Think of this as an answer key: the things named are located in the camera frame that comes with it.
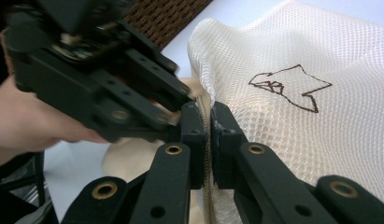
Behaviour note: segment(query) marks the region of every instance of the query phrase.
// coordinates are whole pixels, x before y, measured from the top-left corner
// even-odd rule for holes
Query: white surface
[[[179,65],[179,77],[189,77],[187,43],[199,21],[214,18],[230,26],[245,25],[261,17],[280,2],[278,0],[214,0],[184,31],[174,38],[164,49],[163,54]],[[384,24],[384,0],[302,0],[300,2]],[[106,149],[107,145],[61,143],[47,151],[45,177],[60,220],[84,186],[103,175],[101,162]]]
[[[109,144],[61,142],[46,150],[44,172],[52,203],[60,220],[83,188],[104,175],[101,163],[108,146]]]

